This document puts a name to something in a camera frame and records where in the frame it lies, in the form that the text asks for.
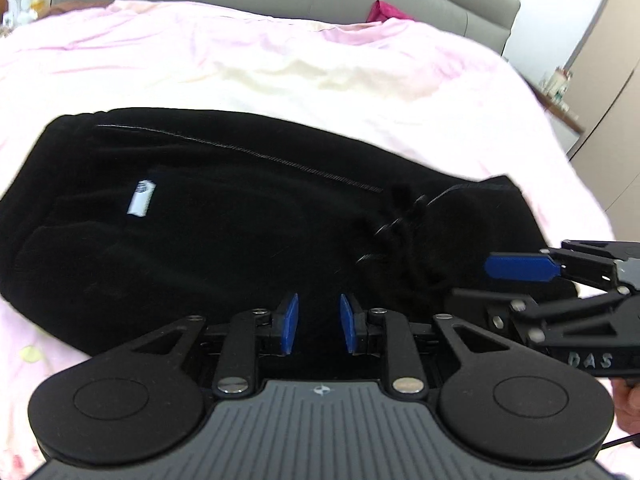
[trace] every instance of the black pants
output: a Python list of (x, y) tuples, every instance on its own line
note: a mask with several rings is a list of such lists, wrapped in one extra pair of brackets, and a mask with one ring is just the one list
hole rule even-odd
[[(144, 216), (127, 214), (140, 182)], [(338, 296), (415, 320), (496, 282), (490, 251), (546, 244), (506, 178), (472, 183), (356, 140), (220, 111), (124, 109), (51, 123), (0, 202), (0, 292), (89, 354), (181, 316), (226, 322), (300, 294), (296, 349), (344, 354)]]

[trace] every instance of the bed sheet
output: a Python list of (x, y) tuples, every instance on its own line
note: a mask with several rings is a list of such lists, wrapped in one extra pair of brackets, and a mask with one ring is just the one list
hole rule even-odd
[[(329, 25), (117, 0), (0, 40), (0, 96), (0, 196), (57, 116), (216, 108), (307, 124), (465, 178), (507, 174), (550, 245), (613, 239), (517, 73), (480, 44), (425, 23)], [(42, 461), (26, 416), (31, 392), (85, 357), (4, 301), (0, 355), (0, 478), (16, 480)], [(614, 426), (610, 437), (620, 433)], [(599, 456), (636, 480), (639, 458), (631, 444)]]

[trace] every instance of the white label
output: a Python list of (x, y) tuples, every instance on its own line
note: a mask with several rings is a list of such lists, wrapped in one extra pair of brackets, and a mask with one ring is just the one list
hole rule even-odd
[(136, 190), (131, 197), (129, 210), (127, 214), (135, 216), (146, 216), (146, 210), (149, 209), (151, 195), (154, 193), (156, 184), (150, 180), (141, 180), (136, 186)]

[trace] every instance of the white wall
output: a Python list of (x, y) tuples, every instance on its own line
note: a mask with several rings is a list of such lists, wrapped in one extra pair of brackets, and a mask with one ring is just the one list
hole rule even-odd
[(520, 0), (504, 57), (533, 83), (564, 66), (601, 0)]

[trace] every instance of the silver bolt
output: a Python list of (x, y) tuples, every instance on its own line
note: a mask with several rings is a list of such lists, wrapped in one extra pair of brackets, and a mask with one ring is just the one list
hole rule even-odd
[(527, 309), (527, 305), (522, 300), (513, 300), (511, 301), (511, 308), (516, 312), (522, 312)]
[(241, 394), (249, 387), (242, 377), (225, 377), (218, 381), (218, 389), (226, 394)]
[(504, 321), (502, 320), (502, 318), (500, 316), (494, 316), (492, 321), (494, 322), (494, 326), (498, 330), (502, 330), (504, 328)]
[(392, 386), (401, 394), (419, 394), (424, 389), (424, 383), (415, 377), (400, 377)]
[(539, 328), (532, 328), (527, 335), (534, 343), (542, 343), (545, 340), (545, 333)]

